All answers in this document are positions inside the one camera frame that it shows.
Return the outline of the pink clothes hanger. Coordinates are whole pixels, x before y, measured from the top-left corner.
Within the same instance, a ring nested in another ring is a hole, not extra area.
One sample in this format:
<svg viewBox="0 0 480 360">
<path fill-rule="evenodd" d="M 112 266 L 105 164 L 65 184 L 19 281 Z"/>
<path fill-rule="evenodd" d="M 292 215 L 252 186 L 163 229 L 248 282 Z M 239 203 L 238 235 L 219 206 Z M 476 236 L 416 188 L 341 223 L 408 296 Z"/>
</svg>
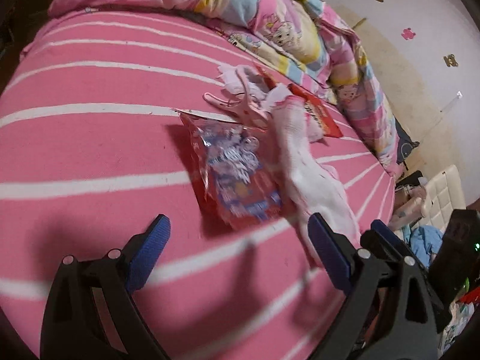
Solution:
<svg viewBox="0 0 480 360">
<path fill-rule="evenodd" d="M 236 116 L 246 126 L 267 129 L 269 111 L 266 99 L 270 88 L 260 72 L 251 66 L 219 67 L 224 83 L 220 98 L 211 93 L 202 97 L 215 108 Z"/>
</svg>

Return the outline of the red walnut snack bag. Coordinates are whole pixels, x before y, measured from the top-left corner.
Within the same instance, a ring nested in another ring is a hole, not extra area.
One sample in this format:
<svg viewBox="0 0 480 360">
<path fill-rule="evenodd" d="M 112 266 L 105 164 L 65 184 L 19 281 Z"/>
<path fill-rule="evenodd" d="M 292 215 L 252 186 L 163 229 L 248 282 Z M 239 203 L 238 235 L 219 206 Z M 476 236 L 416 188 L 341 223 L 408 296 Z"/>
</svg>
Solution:
<svg viewBox="0 0 480 360">
<path fill-rule="evenodd" d="M 296 85 L 278 83 L 263 67 L 256 64 L 257 72 L 263 77 L 269 92 L 262 102 L 262 108 L 272 114 L 275 107 L 281 105 L 289 96 L 303 101 L 307 120 L 307 136 L 310 142 L 320 141 L 323 137 L 341 138 L 343 133 L 337 126 L 324 103 L 306 89 Z"/>
</svg>

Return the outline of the pink striped bed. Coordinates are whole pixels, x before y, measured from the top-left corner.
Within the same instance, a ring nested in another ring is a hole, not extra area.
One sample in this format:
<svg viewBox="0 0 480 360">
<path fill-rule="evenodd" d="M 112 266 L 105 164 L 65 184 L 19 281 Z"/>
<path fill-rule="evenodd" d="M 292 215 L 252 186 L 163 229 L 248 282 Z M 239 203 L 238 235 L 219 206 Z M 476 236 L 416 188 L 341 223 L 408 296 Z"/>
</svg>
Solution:
<svg viewBox="0 0 480 360">
<path fill-rule="evenodd" d="M 343 300 L 278 219 L 199 209 L 179 110 L 217 116 L 218 67 L 256 59 L 178 16 L 49 22 L 1 95 L 1 308 L 33 351 L 65 255 L 102 257 L 158 214 L 172 235 L 137 306 L 173 359 L 304 359 Z"/>
</svg>

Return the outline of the red blue snack bag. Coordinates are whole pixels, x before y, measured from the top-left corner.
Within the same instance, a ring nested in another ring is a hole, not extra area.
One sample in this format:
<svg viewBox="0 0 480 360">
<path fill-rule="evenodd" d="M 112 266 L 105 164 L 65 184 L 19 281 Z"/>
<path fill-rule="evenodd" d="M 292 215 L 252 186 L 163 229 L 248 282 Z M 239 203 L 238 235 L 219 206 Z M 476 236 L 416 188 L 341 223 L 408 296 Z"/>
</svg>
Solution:
<svg viewBox="0 0 480 360">
<path fill-rule="evenodd" d="M 236 231 L 293 215 L 272 132 L 187 112 L 180 119 L 202 209 Z"/>
</svg>

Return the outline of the white tissue paper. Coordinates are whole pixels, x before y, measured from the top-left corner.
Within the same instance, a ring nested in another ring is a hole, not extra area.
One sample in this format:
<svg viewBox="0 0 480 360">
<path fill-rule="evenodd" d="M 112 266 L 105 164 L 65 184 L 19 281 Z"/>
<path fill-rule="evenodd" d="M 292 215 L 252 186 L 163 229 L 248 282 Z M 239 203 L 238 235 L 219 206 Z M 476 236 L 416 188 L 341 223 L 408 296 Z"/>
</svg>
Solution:
<svg viewBox="0 0 480 360">
<path fill-rule="evenodd" d="M 275 131 L 287 196 L 295 203 L 301 238 L 316 264 L 320 255 L 308 235 L 308 220 L 319 213 L 333 231 L 353 244 L 360 239 L 357 219 L 348 204 L 347 192 L 334 168 L 312 156 L 303 101 L 289 96 L 269 113 Z"/>
</svg>

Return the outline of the colourful cartoon quilt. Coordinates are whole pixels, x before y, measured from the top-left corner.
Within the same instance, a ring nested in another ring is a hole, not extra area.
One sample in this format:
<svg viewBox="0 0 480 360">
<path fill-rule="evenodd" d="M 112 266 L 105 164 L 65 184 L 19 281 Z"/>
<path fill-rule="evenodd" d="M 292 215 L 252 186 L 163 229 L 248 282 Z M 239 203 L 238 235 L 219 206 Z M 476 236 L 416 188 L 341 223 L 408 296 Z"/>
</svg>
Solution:
<svg viewBox="0 0 480 360">
<path fill-rule="evenodd" d="M 395 117 L 355 31 L 323 0 L 200 0 L 195 12 L 234 46 L 336 103 L 385 171 L 400 175 Z"/>
</svg>

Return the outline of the cream office chair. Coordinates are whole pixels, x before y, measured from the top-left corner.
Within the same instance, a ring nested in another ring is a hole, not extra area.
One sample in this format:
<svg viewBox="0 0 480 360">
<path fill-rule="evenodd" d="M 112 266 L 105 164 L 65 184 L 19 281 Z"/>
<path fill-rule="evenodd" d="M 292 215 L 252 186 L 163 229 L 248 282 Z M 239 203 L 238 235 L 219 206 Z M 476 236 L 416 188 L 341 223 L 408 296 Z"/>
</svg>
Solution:
<svg viewBox="0 0 480 360">
<path fill-rule="evenodd" d="M 394 210 L 387 225 L 393 232 L 400 233 L 406 225 L 411 228 L 429 225 L 444 233 L 452 212 L 466 208 L 456 165 L 448 166 L 430 180 L 421 181 L 419 186 L 408 189 L 405 196 L 408 200 Z"/>
</svg>

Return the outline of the blue clothing on chair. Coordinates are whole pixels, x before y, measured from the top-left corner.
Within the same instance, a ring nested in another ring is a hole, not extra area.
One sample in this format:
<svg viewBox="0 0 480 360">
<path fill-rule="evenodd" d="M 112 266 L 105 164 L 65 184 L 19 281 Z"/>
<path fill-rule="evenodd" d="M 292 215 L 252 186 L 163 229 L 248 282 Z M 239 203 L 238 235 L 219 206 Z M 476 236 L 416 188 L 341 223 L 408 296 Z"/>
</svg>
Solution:
<svg viewBox="0 0 480 360">
<path fill-rule="evenodd" d="M 403 240 L 420 261 L 429 269 L 443 243 L 443 234 L 431 225 L 411 229 L 409 225 L 402 228 Z"/>
</svg>

